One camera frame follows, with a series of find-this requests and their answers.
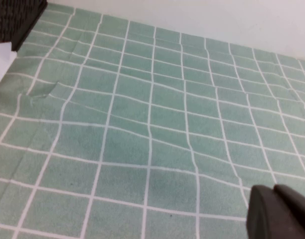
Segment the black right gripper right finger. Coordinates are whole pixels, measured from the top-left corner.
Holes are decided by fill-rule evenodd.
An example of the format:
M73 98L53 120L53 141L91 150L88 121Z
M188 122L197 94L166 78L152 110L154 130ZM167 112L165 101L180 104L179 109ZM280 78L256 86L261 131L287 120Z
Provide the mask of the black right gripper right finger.
M305 196L284 184L275 185L274 191L285 202L294 218L305 231Z

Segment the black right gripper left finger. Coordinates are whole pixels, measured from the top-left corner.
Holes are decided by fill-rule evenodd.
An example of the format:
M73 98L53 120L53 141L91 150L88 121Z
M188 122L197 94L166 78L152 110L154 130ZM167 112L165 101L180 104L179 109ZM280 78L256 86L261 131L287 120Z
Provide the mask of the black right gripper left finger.
M274 187L251 188L246 227L250 239L305 239L304 229Z

